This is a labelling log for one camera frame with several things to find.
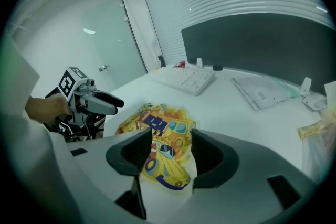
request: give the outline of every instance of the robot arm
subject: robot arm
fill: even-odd
[[[115,115],[117,107],[124,102],[96,88],[93,79],[89,79],[77,67],[68,67],[57,87],[66,98],[72,112],[69,124],[83,127],[89,112],[102,115]]]

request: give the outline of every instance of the cartoon car print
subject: cartoon car print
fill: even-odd
[[[147,163],[151,160],[151,159],[155,159],[156,158],[156,153],[161,149],[162,143],[160,141],[152,141],[152,145],[151,145],[151,152],[142,168],[142,170],[144,170],[144,168],[146,167]]]
[[[119,125],[116,134],[122,134],[138,130],[141,128],[140,123],[138,122],[141,114],[137,113],[129,117],[125,122]]]
[[[189,174],[174,160],[175,150],[169,145],[161,145],[155,158],[145,163],[145,172],[166,188],[182,190],[190,182]]]
[[[191,144],[191,130],[196,126],[196,122],[171,119],[168,126],[172,130],[169,137],[172,145],[181,147]]]
[[[156,133],[154,134],[162,136],[162,134],[168,127],[169,121],[169,117],[164,116],[156,111],[148,110],[147,112],[145,112],[144,116],[141,119],[141,125],[144,128],[152,128],[156,131]]]
[[[150,109],[150,108],[153,107],[153,105],[152,105],[152,103],[147,103],[147,104],[145,104],[144,107],[147,108],[147,109]]]

